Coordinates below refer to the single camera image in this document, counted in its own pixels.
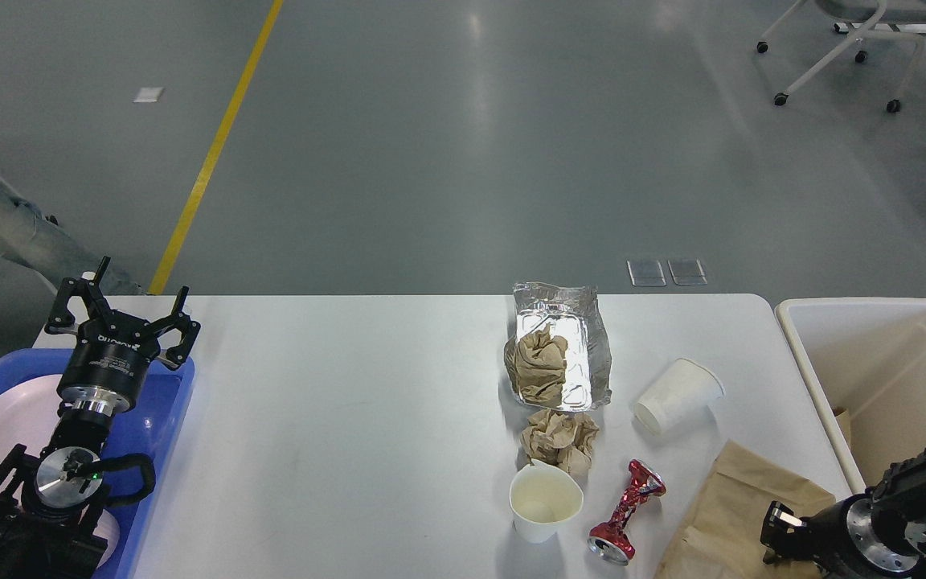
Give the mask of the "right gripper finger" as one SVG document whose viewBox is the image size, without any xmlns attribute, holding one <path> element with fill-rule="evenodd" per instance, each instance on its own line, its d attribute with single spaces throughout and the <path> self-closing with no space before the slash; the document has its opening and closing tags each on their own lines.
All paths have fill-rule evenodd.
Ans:
<svg viewBox="0 0 926 579">
<path fill-rule="evenodd" d="M 785 503 L 772 501 L 764 514 L 760 543 L 765 546 L 762 563 L 809 560 L 809 529 Z"/>
</svg>

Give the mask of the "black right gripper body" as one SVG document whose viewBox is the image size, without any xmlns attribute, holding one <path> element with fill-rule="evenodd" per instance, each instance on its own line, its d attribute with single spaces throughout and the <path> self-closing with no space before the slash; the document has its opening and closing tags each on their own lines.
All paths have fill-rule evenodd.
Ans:
<svg viewBox="0 0 926 579">
<path fill-rule="evenodd" d="M 878 537 L 867 495 L 853 495 L 805 520 L 807 560 L 828 577 L 907 578 L 918 554 L 899 553 Z"/>
</svg>

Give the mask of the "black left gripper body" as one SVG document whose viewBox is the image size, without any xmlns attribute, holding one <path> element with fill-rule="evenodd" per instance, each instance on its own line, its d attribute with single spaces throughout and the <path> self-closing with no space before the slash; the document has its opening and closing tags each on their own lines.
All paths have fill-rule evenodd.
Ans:
<svg viewBox="0 0 926 579">
<path fill-rule="evenodd" d="M 108 336 L 77 338 L 67 367 L 56 386 L 64 402 L 98 400 L 110 414 L 137 407 L 152 360 L 159 355 L 157 337 L 141 342 Z"/>
</svg>

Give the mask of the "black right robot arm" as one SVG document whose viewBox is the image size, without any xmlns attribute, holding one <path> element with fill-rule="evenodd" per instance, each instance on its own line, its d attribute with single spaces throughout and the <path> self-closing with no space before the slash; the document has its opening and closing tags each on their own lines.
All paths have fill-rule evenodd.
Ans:
<svg viewBox="0 0 926 579">
<path fill-rule="evenodd" d="M 766 565 L 809 561 L 826 578 L 926 578 L 926 450 L 811 517 L 772 502 L 760 541 Z"/>
</svg>

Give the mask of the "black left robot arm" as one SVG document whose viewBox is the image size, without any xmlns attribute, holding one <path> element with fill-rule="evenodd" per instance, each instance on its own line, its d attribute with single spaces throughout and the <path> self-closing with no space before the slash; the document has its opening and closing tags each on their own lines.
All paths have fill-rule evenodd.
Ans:
<svg viewBox="0 0 926 579">
<path fill-rule="evenodd" d="M 154 460 L 143 452 L 105 457 L 118 415 L 135 409 L 150 365 L 177 370 L 201 327 L 184 311 L 181 287 L 164 318 L 112 308 L 100 291 L 109 257 L 91 278 L 61 282 L 44 330 L 76 339 L 56 393 L 59 421 L 40 454 L 17 444 L 0 462 L 0 578 L 89 578 L 106 551 L 95 535 L 108 508 L 149 497 Z"/>
</svg>

